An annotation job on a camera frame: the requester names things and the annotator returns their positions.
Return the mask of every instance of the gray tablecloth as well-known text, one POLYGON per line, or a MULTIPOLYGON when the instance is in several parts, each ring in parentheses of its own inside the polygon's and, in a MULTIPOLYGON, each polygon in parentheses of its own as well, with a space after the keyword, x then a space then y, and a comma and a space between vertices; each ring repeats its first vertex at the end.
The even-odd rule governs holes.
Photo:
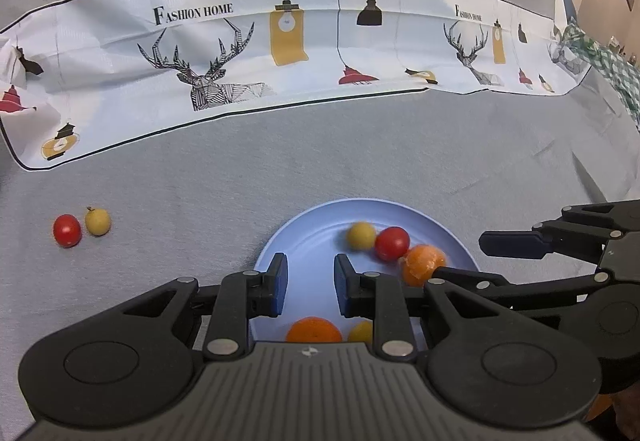
MULTIPOLYGON (((0 24, 50 1, 2 0, 0 24)), ((553 13, 554 0, 510 1, 553 13)), ((0 146, 2 435, 30 423, 16 374, 33 342, 180 275, 219 282, 323 201, 408 204, 457 234, 483 270, 514 282, 588 273, 559 256, 488 259, 478 236, 529 228, 566 204, 639 197, 639 146, 594 71, 557 98, 430 90, 227 117, 46 172, 21 170, 0 146), (109 209, 111 233, 56 247, 53 218, 87 204, 109 209)))

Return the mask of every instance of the orange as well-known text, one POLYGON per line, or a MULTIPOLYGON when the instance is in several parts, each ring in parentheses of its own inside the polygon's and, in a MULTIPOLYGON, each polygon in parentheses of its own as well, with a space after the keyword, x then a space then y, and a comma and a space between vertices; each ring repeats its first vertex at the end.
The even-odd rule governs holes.
POLYGON ((317 344, 319 342, 341 342, 342 335, 329 320, 308 316, 295 322, 287 333, 287 342, 317 344))
POLYGON ((442 250, 429 244, 418 244, 400 259, 402 279, 410 286, 422 287, 437 268, 446 264, 442 250))

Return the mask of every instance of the blue plate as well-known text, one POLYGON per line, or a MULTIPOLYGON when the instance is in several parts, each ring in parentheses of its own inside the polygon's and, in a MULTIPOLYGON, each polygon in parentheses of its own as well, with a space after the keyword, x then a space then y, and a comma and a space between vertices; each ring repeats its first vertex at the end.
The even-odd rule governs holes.
MULTIPOLYGON (((367 221, 377 231, 398 226, 404 228, 411 244, 433 244, 447 256, 447 266, 478 271, 466 247, 447 228, 427 215, 381 199, 340 199, 310 208, 292 218, 271 237, 255 264, 267 271, 273 255, 285 253, 289 261, 289 284, 282 315, 251 320, 256 340, 283 341, 290 326, 307 316, 326 318, 337 326, 346 339, 351 328, 362 318, 344 318, 338 309, 334 288, 334 257, 349 255, 358 273, 380 271, 400 275, 396 262, 385 264, 372 251, 352 251, 345 240, 346 231, 357 221, 367 221)), ((424 348, 419 319, 414 322, 418 347, 424 348)))

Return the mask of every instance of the metal pin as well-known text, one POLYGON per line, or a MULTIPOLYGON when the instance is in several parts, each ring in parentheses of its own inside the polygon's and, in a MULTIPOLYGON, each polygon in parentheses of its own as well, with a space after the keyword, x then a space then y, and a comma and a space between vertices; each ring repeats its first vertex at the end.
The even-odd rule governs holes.
POLYGON ((231 338, 216 338, 207 344, 207 350, 213 355, 232 355, 239 347, 231 338))
POLYGON ((404 340, 389 340, 382 344, 382 351, 389 356, 404 357, 414 351, 414 346, 404 340))

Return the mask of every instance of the black pendant lamp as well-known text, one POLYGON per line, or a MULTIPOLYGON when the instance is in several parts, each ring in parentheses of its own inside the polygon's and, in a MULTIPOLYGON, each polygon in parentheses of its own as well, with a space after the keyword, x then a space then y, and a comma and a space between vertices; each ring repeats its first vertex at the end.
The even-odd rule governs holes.
POLYGON ((356 24, 359 26, 382 26, 382 11, 376 5, 376 0, 367 0, 367 5, 360 11, 356 24))

